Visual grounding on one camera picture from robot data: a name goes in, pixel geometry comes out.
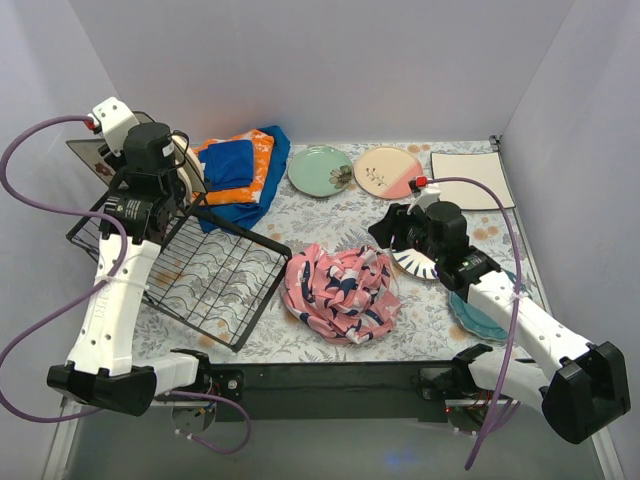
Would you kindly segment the mint green flower plate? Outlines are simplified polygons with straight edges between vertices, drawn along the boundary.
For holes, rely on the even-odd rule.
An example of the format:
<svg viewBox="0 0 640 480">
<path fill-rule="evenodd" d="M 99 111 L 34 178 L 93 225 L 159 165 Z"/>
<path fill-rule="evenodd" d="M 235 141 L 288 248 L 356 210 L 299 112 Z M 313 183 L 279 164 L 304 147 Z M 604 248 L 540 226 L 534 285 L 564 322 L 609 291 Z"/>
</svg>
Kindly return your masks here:
<svg viewBox="0 0 640 480">
<path fill-rule="evenodd" d="M 294 155 L 288 178 L 299 192 L 328 198 L 343 191 L 353 179 L 353 166 L 342 151 L 325 145 L 311 146 Z"/>
</svg>

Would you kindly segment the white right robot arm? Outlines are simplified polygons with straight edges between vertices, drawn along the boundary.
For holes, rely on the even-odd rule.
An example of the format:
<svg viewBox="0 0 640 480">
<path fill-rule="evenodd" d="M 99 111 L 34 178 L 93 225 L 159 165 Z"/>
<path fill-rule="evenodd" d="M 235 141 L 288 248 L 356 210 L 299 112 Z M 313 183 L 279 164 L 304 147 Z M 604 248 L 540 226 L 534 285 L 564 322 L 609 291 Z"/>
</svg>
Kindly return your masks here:
<svg viewBox="0 0 640 480">
<path fill-rule="evenodd" d="M 446 387 L 475 397 L 496 385 L 502 395 L 542 413 L 564 440 L 579 444 L 631 408 L 623 353 L 564 327 L 527 296 L 490 256 L 471 245 L 460 208 L 438 201 L 426 209 L 393 203 L 368 229 L 382 248 L 415 249 L 435 264 L 437 277 L 464 303 L 503 329 L 530 362 L 505 362 L 480 344 L 457 354 Z"/>
</svg>

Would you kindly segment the cream and pink plate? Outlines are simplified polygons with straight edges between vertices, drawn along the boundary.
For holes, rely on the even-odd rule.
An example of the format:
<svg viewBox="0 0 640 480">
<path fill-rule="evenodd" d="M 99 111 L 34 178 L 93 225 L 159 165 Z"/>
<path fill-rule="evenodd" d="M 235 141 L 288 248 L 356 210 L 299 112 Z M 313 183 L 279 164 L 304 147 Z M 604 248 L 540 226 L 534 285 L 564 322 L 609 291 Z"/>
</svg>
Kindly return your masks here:
<svg viewBox="0 0 640 480">
<path fill-rule="evenodd" d="M 379 146 L 366 150 L 356 160 L 353 174 L 365 192 L 377 198 L 396 200 L 412 194 L 409 182 L 422 176 L 424 169 L 409 152 Z"/>
</svg>

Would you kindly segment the blue striped white plate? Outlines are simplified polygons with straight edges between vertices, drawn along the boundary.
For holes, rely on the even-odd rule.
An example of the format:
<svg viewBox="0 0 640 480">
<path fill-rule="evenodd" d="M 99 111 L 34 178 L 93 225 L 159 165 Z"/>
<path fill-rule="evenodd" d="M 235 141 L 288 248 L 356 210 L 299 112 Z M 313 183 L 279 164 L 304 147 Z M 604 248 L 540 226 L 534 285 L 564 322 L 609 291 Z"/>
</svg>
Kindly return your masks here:
<svg viewBox="0 0 640 480">
<path fill-rule="evenodd" d="M 437 281 L 435 262 L 415 249 L 391 249 L 395 265 L 404 273 L 425 281 Z"/>
</svg>

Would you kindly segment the teal round plate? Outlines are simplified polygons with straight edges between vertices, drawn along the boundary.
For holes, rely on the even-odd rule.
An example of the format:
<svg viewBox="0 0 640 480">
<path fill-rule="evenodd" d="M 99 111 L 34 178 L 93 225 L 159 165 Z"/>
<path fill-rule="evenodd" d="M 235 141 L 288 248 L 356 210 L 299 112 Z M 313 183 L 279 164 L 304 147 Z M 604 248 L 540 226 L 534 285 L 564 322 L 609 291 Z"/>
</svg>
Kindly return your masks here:
<svg viewBox="0 0 640 480">
<path fill-rule="evenodd" d="M 457 323 L 467 332 L 488 341 L 505 343 L 509 326 L 503 328 L 491 316 L 465 302 L 457 293 L 448 294 L 448 305 Z"/>
</svg>

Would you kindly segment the white square black-rimmed plate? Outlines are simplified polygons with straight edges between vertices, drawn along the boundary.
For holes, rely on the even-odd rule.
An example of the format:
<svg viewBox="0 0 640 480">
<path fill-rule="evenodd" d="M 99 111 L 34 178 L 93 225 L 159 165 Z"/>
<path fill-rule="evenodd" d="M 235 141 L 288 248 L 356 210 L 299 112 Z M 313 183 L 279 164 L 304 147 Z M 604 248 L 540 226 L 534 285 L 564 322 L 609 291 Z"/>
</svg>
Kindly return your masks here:
<svg viewBox="0 0 640 480">
<path fill-rule="evenodd" d="M 461 177 L 475 180 L 488 187 L 505 209 L 515 207 L 496 152 L 485 154 L 432 153 L 433 177 Z M 495 210 L 495 200 L 480 187 L 466 182 L 445 182 L 439 186 L 442 201 L 457 204 L 462 210 Z"/>
</svg>

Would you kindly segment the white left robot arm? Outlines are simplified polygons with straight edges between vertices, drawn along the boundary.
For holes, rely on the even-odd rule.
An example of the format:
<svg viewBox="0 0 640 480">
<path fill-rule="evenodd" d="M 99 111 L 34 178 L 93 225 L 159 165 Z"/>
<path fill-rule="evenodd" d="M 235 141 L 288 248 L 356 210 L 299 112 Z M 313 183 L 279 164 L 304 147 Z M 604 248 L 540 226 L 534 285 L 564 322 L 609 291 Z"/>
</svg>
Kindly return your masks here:
<svg viewBox="0 0 640 480">
<path fill-rule="evenodd" d="M 79 403 L 140 416 L 155 397 L 179 389 L 193 400 L 213 386 L 207 356 L 172 351 L 142 366 L 133 334 L 151 269 L 184 200 L 169 126 L 150 122 L 125 135 L 124 164 L 99 209 L 99 257 L 92 294 L 67 360 L 47 375 L 50 388 Z"/>
</svg>

